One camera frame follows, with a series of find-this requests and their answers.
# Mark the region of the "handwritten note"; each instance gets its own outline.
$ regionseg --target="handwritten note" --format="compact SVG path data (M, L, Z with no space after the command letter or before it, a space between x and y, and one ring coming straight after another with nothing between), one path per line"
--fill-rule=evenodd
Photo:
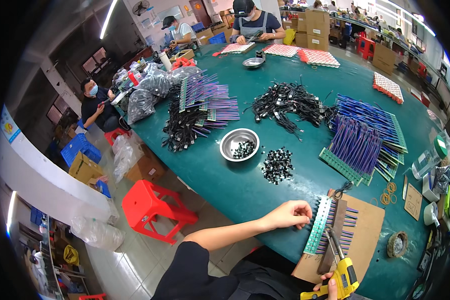
M405 210L415 218L419 220L420 210L422 207L422 194L408 183L408 188L405 197Z

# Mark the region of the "green workbench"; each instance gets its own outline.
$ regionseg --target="green workbench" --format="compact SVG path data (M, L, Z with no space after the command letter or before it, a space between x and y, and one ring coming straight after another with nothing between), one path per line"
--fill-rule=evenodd
M213 57L225 44L205 45L195 53L198 67L208 69L209 75L217 74L220 84L229 85L229 94L238 97L240 112L252 103L253 99L264 93L270 81L302 82L307 91L320 99L333 90L324 104L332 105L335 95L350 96L364 102L377 102L385 111L396 115L405 136L408 154L405 154L405 165L400 165L395 180L397 203L385 207L385 219L381 229L377 248L365 278L357 293L374 300L405 299L415 279L420 275L417 271L422 251L425 248L429 229L423 223L423 208L427 202L423 200L420 219L416 221L404 210L402 188L404 174L408 182L419 191L421 181L414 179L410 166L429 145L432 133L440 130L429 118L427 108L405 89L402 89L404 103L397 104L388 96L372 88L373 71L343 59L337 59L340 68L310 65L299 59L267 55L266 62L258 69L245 69L242 62L254 56L257 46L246 54L229 54ZM304 199L311 204L317 195L327 194L329 189L342 186L346 178L329 167L318 155L324 147L329 146L332 135L327 126L322 124L315 128L309 122L297 123L304 130L303 142L293 134L278 126L274 120L263 119L256 123L251 110L247 110L238 121L230 121L226 130L213 130L208 138L198 138L194 145L183 152L170 152L162 147L166 136L162 132L168 119L168 102L163 101L155 106L156 113L133 124L132 129L142 138L150 149L178 177L202 196L206 201L222 212L235 223L260 218L282 202ZM222 157L219 151L220 140L230 130L249 128L260 137L260 144L265 148L244 162L234 163ZM294 181L284 181L273 185L264 179L261 172L265 154L272 149L285 146L293 152L292 164ZM369 202L372 198L380 199L386 180L377 172L370 186L360 184L349 191L349 195ZM386 243L390 235L396 231L408 234L408 249L401 258L387 258ZM260 234L257 238L279 254L293 262L300 259L310 230L282 228Z

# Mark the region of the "water bottle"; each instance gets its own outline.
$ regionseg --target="water bottle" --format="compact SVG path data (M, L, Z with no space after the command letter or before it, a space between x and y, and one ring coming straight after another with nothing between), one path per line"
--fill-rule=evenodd
M444 139L437 135L433 140L433 145L425 150L412 164L412 173L416 179L422 179L442 159L447 157L448 151Z

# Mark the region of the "cardboard sheet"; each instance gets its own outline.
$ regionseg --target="cardboard sheet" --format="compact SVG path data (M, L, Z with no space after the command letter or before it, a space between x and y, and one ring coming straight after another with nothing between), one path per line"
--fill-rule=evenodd
M333 192L334 190L330 190L328 195L331 195ZM356 227L344 228L346 231L354 232L347 257L352 259L356 278L358 282L361 282L377 247L382 223L384 222L385 210L347 194L343 194L342 199L348 202L348 207L358 210ZM292 275L313 283L322 282L320 276L317 274L322 256L321 254L303 254ZM335 268L334 261L330 271L335 270Z
M420 211L422 208L422 194L413 187L410 183L408 184L406 197L405 197L405 210L415 218L419 220Z

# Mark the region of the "poster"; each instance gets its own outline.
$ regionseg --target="poster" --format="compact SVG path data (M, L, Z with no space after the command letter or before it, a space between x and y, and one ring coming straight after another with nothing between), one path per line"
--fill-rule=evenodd
M13 121L5 105L3 105L2 115L0 116L0 129L10 144L21 132L20 128L18 128L17 124Z

